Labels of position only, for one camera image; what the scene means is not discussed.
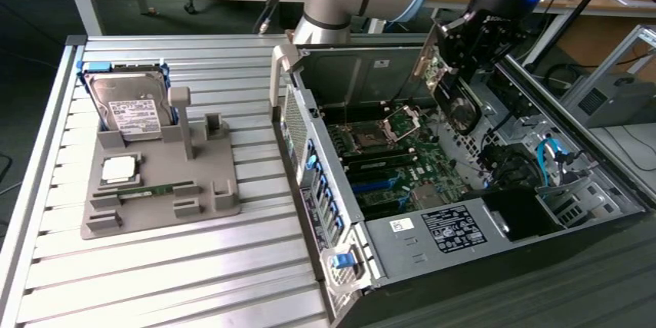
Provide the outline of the perforated metal drive cage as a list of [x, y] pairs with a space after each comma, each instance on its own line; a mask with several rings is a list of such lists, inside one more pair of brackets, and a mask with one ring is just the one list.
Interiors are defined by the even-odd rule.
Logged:
[[460, 134], [443, 112], [441, 119], [451, 131], [472, 139], [477, 147], [492, 143], [515, 144], [547, 124], [543, 113], [503, 69], [477, 72], [468, 83], [468, 90], [481, 108], [481, 119], [473, 131]]

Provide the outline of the green RAM stick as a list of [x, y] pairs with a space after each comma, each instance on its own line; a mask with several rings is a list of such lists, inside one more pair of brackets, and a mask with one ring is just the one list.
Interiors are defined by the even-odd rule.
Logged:
[[156, 197], [156, 196], [165, 196], [172, 193], [173, 193], [172, 185], [160, 185], [160, 186], [140, 187], [140, 188], [120, 190], [117, 192], [117, 197], [120, 199]]

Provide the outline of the grey power supply unit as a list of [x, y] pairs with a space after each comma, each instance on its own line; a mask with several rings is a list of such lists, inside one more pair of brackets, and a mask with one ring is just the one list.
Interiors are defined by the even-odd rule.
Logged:
[[376, 260], [391, 281], [409, 279], [509, 249], [509, 225], [483, 199], [365, 223]]

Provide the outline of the black graphics card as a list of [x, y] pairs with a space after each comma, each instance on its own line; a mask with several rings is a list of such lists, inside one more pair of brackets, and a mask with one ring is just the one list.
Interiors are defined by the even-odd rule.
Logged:
[[441, 56], [441, 33], [439, 21], [425, 38], [409, 79], [428, 89], [445, 115], [451, 127], [460, 134], [469, 134], [481, 119], [480, 104], [468, 90], [472, 75], [457, 75]]

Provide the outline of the metal socket cover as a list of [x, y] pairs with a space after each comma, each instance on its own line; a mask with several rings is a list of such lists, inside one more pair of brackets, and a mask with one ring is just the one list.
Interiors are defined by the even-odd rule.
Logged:
[[420, 114], [408, 105], [397, 108], [381, 121], [383, 131], [389, 141], [397, 143], [420, 128]]

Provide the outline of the aluminium profile frame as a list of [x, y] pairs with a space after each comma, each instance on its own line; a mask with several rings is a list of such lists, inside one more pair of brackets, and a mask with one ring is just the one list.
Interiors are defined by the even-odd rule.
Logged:
[[599, 66], [592, 67], [592, 73], [565, 93], [561, 99], [565, 109], [575, 112], [579, 102], [616, 67], [627, 67], [625, 72], [636, 77], [652, 62], [656, 62], [656, 26], [637, 25]]

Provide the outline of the open black PC case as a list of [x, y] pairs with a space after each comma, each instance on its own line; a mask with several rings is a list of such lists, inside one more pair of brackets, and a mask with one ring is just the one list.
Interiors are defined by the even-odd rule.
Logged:
[[[640, 297], [656, 294], [656, 187], [635, 162], [647, 125], [585, 128], [547, 85], [511, 58], [503, 69], [547, 124], [515, 144], [477, 147], [447, 127], [428, 89], [411, 80], [423, 44], [280, 45], [272, 52], [272, 120], [304, 241], [331, 328], [620, 326]], [[403, 105], [420, 114], [469, 191], [508, 222], [511, 247], [488, 257], [391, 281], [327, 126], [383, 121]], [[565, 227], [537, 194], [595, 181], [619, 216]], [[352, 253], [355, 267], [329, 258]]]

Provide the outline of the blue case latch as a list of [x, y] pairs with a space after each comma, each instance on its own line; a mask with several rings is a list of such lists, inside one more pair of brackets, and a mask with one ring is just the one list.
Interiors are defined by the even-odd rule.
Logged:
[[336, 255], [332, 255], [329, 258], [329, 262], [331, 266], [336, 270], [355, 267], [357, 265], [357, 259], [352, 253], [337, 253]]

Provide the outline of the metal disk bay bracket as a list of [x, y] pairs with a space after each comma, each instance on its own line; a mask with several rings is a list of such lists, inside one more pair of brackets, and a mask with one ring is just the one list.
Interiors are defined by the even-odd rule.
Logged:
[[537, 194], [560, 224], [568, 228], [619, 216], [619, 205], [589, 178], [556, 187], [540, 187]]

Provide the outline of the grey box appliance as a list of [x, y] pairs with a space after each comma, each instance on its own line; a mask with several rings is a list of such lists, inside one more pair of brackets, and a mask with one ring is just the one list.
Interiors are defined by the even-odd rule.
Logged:
[[656, 83], [625, 72], [601, 75], [591, 83], [585, 76], [561, 103], [585, 128], [655, 123]]

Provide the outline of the grey parts rack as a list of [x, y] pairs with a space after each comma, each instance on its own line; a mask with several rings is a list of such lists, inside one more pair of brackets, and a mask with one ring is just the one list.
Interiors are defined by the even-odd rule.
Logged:
[[[84, 240], [117, 236], [240, 213], [236, 169], [228, 124], [219, 113], [191, 121], [191, 93], [172, 88], [168, 101], [177, 124], [164, 127], [161, 138], [127, 142], [117, 131], [97, 133], [83, 208]], [[136, 175], [128, 182], [101, 184], [105, 158], [132, 156]], [[124, 189], [172, 185], [165, 196], [120, 199]]]

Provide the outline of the hard disk in blue carrier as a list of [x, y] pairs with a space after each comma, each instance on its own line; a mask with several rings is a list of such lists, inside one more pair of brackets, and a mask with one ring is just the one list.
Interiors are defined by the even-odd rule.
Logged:
[[164, 61], [77, 63], [77, 79], [91, 96], [103, 131], [117, 131], [124, 141], [161, 138], [163, 128], [177, 123], [168, 101], [169, 72]]

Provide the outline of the silver CPU chip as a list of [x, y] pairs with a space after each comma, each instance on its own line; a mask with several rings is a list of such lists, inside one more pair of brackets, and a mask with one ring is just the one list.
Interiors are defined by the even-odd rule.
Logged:
[[128, 182], [136, 175], [137, 160], [132, 156], [109, 157], [104, 159], [100, 183], [115, 184]]

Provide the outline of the black installed RAM module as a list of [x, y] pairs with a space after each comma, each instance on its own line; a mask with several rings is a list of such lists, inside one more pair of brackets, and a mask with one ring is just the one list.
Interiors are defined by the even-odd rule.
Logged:
[[404, 167], [413, 164], [417, 160], [419, 155], [415, 153], [392, 151], [344, 157], [343, 167], [344, 172], [351, 174]]

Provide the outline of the grey chipset heat sink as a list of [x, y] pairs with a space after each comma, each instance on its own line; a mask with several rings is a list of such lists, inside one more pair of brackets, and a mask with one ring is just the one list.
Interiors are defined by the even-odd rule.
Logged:
[[433, 184], [423, 184], [409, 192], [415, 207], [428, 209], [445, 205], [445, 200]]

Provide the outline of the CPU socket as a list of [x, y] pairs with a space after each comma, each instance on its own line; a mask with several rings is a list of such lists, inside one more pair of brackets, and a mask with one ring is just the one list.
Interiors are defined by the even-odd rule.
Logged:
[[361, 153], [395, 147], [393, 141], [388, 139], [384, 129], [376, 121], [352, 124], [348, 134], [355, 150]]

